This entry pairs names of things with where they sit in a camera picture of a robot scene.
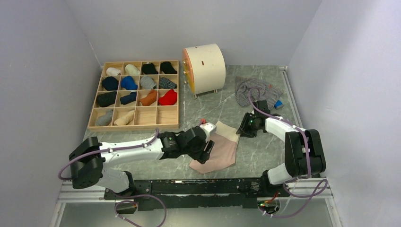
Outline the pink beige underwear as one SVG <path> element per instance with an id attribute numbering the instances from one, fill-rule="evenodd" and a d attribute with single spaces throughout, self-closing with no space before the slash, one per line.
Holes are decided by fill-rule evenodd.
<path id="1" fill-rule="evenodd" d="M 206 174 L 222 170 L 235 163 L 236 149 L 240 136 L 236 134 L 237 129 L 230 127 L 221 121 L 216 123 L 217 130 L 210 137 L 215 142 L 210 152 L 209 160 L 204 164 L 191 161 L 189 167 L 200 174 Z"/>

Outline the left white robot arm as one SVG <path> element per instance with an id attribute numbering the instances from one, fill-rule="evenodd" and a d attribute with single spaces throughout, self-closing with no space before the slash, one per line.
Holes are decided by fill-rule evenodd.
<path id="1" fill-rule="evenodd" d="M 173 159 L 182 155 L 204 164 L 214 146 L 210 137 L 216 129 L 216 125 L 211 123 L 181 132 L 160 133 L 156 129 L 152 138 L 120 143 L 99 142 L 97 137 L 87 138 L 69 155 L 69 180 L 74 189 L 98 185 L 128 199 L 135 192 L 132 174 L 114 170 L 113 166 L 143 160 Z"/>

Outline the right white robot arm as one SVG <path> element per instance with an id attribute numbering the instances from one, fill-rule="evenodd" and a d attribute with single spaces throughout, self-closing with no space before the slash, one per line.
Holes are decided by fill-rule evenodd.
<path id="1" fill-rule="evenodd" d="M 297 127 L 279 115 L 270 114 L 266 101 L 252 103 L 253 112 L 246 113 L 237 134 L 253 138 L 258 131 L 269 133 L 285 144 L 284 163 L 267 170 L 260 183 L 261 193 L 272 196 L 278 185 L 298 177 L 320 174 L 326 169 L 323 146 L 317 130 Z"/>

